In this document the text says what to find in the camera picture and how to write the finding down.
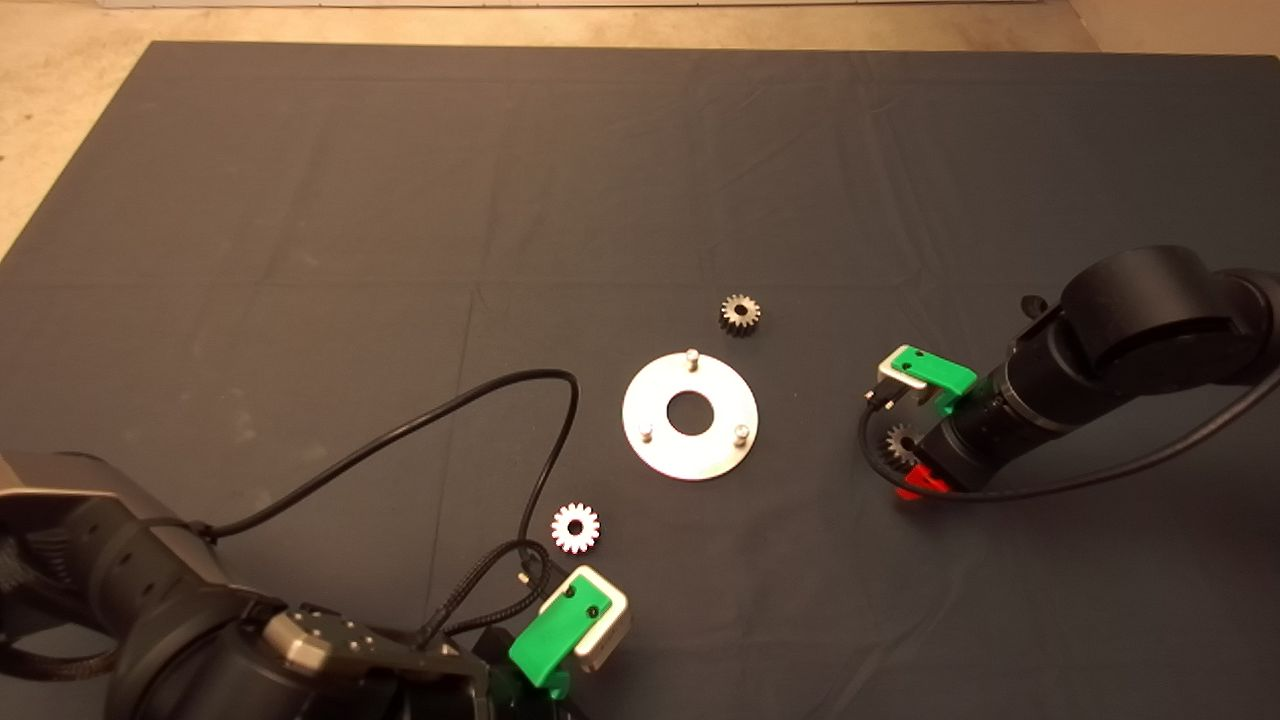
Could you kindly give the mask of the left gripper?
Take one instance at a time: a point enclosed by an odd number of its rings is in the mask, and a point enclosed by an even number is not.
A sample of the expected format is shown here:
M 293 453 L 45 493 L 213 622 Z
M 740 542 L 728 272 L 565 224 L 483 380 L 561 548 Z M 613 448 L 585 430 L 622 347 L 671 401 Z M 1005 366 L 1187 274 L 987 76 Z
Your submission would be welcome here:
M 485 628 L 472 651 L 489 669 L 489 700 L 493 719 L 572 719 L 572 708 L 550 692 L 535 687 L 509 659 L 515 642 L 502 626 Z

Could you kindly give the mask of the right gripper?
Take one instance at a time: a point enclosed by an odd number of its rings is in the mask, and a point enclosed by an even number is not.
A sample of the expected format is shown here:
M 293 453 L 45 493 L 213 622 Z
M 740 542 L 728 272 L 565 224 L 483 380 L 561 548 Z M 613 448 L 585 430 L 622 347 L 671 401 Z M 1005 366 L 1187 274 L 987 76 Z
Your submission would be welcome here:
M 956 402 L 951 414 L 918 443 L 916 456 L 923 465 L 896 470 L 896 479 L 933 493 L 983 491 L 1012 461 L 1011 419 L 1001 393 Z M 904 487 L 895 493 L 908 502 L 922 500 Z

